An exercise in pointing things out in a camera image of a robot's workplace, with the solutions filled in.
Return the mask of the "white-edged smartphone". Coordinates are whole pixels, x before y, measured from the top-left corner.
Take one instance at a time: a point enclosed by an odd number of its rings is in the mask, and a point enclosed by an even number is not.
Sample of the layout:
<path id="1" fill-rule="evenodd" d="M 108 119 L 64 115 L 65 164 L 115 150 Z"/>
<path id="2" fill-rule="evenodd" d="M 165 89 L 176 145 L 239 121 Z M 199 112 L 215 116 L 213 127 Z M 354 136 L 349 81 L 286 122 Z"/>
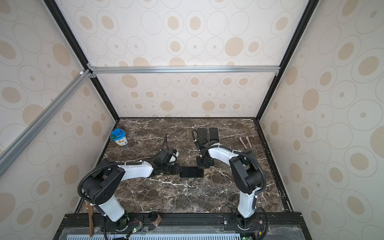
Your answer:
<path id="1" fill-rule="evenodd" d="M 209 138 L 210 141 L 220 142 L 219 129 L 218 128 L 209 128 Z"/>

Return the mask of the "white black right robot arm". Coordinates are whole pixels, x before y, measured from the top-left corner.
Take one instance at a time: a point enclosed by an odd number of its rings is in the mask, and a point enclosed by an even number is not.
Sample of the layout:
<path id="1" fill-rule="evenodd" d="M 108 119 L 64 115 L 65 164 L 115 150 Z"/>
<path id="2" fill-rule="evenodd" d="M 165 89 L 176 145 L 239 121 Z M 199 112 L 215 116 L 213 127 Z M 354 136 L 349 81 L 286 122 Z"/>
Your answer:
<path id="1" fill-rule="evenodd" d="M 266 175 L 252 151 L 236 151 L 210 141 L 204 137 L 194 140 L 198 149 L 197 167 L 209 169 L 219 160 L 231 167 L 232 175 L 238 189 L 240 200 L 238 213 L 247 219 L 256 211 L 256 199 L 259 193 L 265 191 L 267 186 Z"/>

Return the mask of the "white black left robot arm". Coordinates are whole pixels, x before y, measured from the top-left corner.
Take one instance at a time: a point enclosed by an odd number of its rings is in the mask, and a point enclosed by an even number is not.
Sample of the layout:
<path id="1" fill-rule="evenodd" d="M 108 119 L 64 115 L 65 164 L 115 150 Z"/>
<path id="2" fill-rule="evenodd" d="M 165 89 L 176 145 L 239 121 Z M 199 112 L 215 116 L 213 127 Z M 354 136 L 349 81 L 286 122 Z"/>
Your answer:
<path id="1" fill-rule="evenodd" d="M 147 161 L 114 162 L 106 158 L 79 182 L 78 195 L 116 223 L 126 213 L 115 196 L 120 183 L 159 175 L 177 175 L 182 171 L 177 163 L 178 156 L 177 150 L 165 149 Z"/>

